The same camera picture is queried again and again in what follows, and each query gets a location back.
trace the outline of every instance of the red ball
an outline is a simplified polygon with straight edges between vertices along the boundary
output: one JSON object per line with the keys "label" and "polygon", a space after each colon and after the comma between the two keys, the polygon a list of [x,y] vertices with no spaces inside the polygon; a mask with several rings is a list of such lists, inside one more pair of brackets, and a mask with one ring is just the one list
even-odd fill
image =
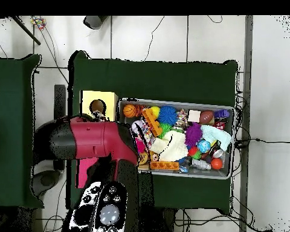
{"label": "red ball", "polygon": [[196,146],[192,147],[191,149],[188,150],[188,155],[193,156],[196,152],[198,152],[198,148]]}
{"label": "red ball", "polygon": [[213,111],[202,111],[200,114],[200,124],[207,124],[211,122],[211,120],[214,117],[214,112]]}
{"label": "red ball", "polygon": [[212,168],[215,170],[219,170],[223,165],[222,160],[220,158],[214,158],[210,164]]}

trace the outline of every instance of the blue ball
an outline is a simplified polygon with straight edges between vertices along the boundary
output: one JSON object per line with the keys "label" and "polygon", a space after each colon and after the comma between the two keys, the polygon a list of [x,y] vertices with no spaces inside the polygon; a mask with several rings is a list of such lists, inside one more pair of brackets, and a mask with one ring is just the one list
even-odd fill
{"label": "blue ball", "polygon": [[159,111],[158,121],[160,123],[165,123],[174,126],[174,124],[177,121],[176,109],[171,106],[162,106]]}
{"label": "blue ball", "polygon": [[196,147],[200,150],[201,153],[210,151],[210,143],[205,140],[199,141]]}

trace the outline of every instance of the yellow box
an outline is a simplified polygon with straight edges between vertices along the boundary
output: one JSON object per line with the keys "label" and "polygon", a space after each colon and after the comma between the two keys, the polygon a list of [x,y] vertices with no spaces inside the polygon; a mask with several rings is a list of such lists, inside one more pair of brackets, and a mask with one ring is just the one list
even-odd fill
{"label": "yellow box", "polygon": [[116,106],[118,96],[114,92],[99,92],[99,91],[81,91],[80,102],[82,102],[82,112],[92,117],[90,112],[90,103],[93,100],[103,100],[106,105],[105,116],[109,118],[109,121],[115,121],[116,119]]}

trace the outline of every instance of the gray plastic bin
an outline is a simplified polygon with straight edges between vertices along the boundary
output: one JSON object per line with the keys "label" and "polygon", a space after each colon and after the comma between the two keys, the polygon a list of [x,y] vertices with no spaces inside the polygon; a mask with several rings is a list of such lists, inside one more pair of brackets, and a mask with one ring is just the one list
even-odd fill
{"label": "gray plastic bin", "polygon": [[[132,124],[135,120],[139,118],[126,118],[123,114],[122,109],[126,104],[134,104],[134,105],[145,105],[145,106],[173,106],[178,111],[180,109],[185,109],[188,111],[189,109],[197,110],[197,111],[217,111],[220,109],[227,109],[230,113],[228,117],[228,121],[225,126],[225,131],[228,132],[232,139],[231,143],[228,146],[228,149],[225,154],[224,166],[220,170],[189,170],[188,173],[178,173],[172,171],[165,170],[150,170],[155,175],[170,175],[170,176],[180,176],[180,177],[192,177],[192,178],[209,178],[209,179],[228,179],[231,175],[231,171],[233,169],[233,157],[234,157],[234,137],[235,137],[235,121],[236,121],[236,111],[232,107],[227,106],[216,106],[216,105],[202,105],[195,103],[179,103],[172,101],[157,101],[157,100],[142,100],[142,99],[129,99],[122,98],[118,101],[117,106],[117,121],[122,123]],[[148,172],[147,170],[139,170],[139,172]]]}

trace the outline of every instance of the blue spiky ball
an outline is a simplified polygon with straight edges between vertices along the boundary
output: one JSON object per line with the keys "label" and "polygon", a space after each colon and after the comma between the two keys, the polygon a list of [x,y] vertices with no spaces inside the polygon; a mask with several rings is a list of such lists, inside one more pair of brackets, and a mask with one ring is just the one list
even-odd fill
{"label": "blue spiky ball", "polygon": [[165,123],[174,126],[174,124],[177,121],[176,109],[171,106],[162,106],[160,108],[158,121],[160,123]]}

